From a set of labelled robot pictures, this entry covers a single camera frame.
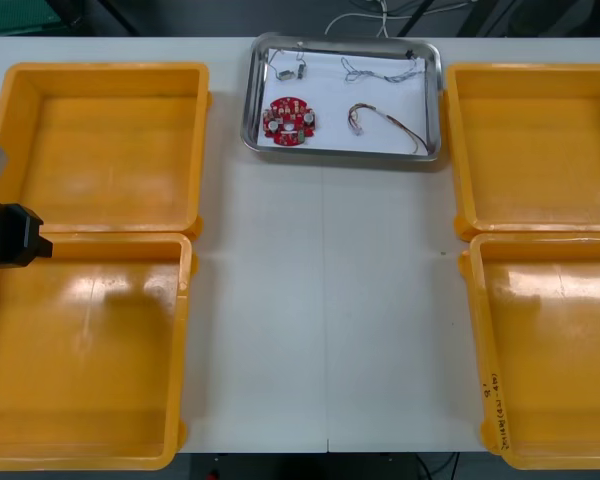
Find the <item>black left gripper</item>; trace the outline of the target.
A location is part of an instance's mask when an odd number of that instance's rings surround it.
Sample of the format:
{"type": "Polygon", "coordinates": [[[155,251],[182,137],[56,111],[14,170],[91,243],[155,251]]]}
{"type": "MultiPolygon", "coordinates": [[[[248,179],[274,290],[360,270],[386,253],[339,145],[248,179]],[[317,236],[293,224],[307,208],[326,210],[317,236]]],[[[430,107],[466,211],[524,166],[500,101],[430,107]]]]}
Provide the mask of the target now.
{"type": "Polygon", "coordinates": [[[0,269],[52,257],[53,243],[40,235],[42,225],[42,219],[22,205],[0,203],[0,269]]]}

